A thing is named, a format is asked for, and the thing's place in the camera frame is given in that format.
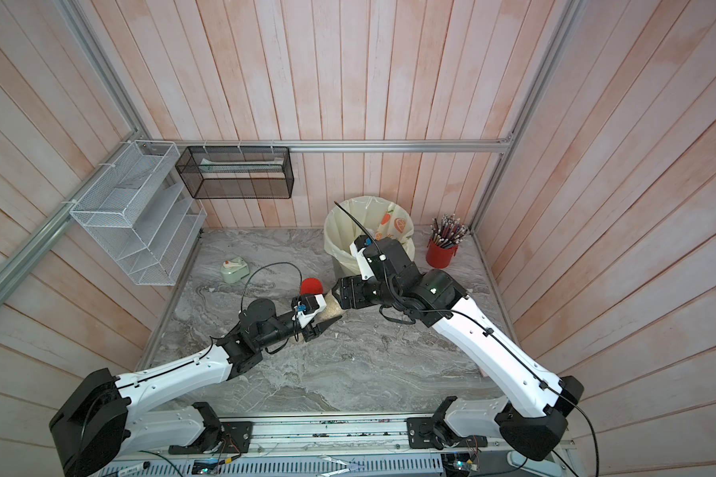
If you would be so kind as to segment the wide oatmeal jar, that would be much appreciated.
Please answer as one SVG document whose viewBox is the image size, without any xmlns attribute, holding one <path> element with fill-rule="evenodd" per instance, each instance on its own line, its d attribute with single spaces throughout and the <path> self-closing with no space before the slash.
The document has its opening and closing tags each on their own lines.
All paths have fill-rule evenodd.
<svg viewBox="0 0 716 477">
<path fill-rule="evenodd" d="M 325 307 L 318 314 L 318 318 L 321 321 L 337 318 L 343 314 L 343 309 L 331 292 L 326 292 L 323 298 Z"/>
</svg>

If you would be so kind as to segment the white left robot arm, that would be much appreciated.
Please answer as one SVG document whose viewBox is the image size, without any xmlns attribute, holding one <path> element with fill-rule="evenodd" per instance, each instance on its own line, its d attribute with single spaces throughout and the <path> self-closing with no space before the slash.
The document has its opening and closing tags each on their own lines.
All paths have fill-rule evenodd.
<svg viewBox="0 0 716 477">
<path fill-rule="evenodd" d="M 209 453 L 226 429 L 212 405 L 199 401 L 178 411 L 159 406 L 192 391 L 230 381 L 282 350 L 296 335 L 310 341 L 341 318 L 330 294 L 294 298 L 276 312 L 272 300 L 254 300 L 225 336 L 195 354 L 133 373 L 90 373 L 49 423 L 63 473 L 89 476 L 119 455 L 167 447 L 178 453 Z"/>
</svg>

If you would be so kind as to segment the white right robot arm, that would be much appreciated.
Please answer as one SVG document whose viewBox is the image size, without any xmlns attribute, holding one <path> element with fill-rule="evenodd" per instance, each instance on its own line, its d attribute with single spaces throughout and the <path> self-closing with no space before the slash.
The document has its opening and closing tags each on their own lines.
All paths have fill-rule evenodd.
<svg viewBox="0 0 716 477">
<path fill-rule="evenodd" d="M 447 397 L 426 439 L 437 449 L 461 439 L 500 436 L 522 456 L 540 461 L 560 443 L 583 385 L 560 378 L 512 342 L 443 270 L 423 273 L 393 238 L 358 237 L 350 246 L 359 274 L 332 289 L 343 309 L 393 308 L 455 344 L 501 389 L 499 399 Z"/>
</svg>

